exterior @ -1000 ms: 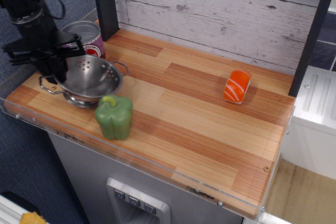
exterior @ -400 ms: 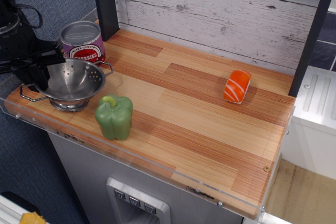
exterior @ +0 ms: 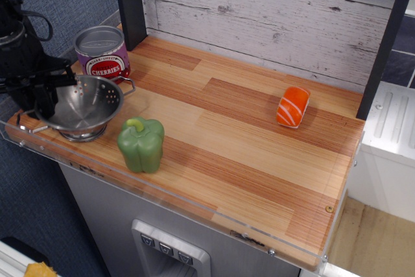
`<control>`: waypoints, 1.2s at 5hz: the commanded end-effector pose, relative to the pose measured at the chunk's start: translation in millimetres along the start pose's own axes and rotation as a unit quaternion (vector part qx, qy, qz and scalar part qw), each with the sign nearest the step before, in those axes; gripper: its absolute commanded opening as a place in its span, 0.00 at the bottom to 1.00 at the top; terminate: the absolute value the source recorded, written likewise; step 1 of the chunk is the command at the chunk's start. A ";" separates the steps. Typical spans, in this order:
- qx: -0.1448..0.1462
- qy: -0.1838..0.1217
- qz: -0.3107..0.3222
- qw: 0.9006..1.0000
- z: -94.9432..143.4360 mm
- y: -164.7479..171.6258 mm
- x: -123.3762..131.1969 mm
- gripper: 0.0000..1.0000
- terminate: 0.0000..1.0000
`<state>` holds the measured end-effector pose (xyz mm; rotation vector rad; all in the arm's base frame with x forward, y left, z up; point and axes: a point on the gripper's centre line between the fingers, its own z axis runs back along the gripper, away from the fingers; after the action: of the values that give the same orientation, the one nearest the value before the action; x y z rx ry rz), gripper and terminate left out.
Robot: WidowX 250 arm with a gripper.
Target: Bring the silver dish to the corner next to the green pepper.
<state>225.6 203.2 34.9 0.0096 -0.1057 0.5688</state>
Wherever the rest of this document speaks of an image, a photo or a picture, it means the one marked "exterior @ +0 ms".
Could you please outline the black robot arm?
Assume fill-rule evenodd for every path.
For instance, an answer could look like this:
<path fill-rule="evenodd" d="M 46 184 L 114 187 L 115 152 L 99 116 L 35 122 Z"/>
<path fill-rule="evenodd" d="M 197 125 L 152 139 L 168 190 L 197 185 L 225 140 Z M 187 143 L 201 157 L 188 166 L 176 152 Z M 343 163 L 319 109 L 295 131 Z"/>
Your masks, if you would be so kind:
<path fill-rule="evenodd" d="M 1 0 L 1 93 L 24 111 L 52 117 L 58 88 L 77 83 L 68 59 L 45 53 L 42 42 L 53 37 L 43 15 L 23 10 L 22 0 Z"/>

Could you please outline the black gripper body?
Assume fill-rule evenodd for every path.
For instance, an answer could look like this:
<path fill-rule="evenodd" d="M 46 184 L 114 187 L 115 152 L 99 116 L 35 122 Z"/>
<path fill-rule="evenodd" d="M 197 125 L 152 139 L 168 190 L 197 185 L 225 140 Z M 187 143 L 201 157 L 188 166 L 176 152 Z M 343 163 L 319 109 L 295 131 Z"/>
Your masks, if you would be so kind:
<path fill-rule="evenodd" d="M 45 54 L 25 27 L 1 38 L 1 93 L 25 87 L 72 86 L 77 83 L 69 60 Z"/>

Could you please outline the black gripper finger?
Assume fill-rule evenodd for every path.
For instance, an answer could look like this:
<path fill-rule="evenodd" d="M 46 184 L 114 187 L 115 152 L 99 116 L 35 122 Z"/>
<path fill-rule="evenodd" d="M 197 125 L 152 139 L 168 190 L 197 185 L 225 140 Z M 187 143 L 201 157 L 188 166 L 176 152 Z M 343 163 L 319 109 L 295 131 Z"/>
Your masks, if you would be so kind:
<path fill-rule="evenodd" d="M 13 101 L 23 110 L 28 111 L 34 108 L 35 96 L 28 89 L 7 90 Z"/>
<path fill-rule="evenodd" d="M 45 118 L 52 117 L 58 102 L 56 87 L 48 84 L 35 85 L 34 94 L 39 113 Z"/>

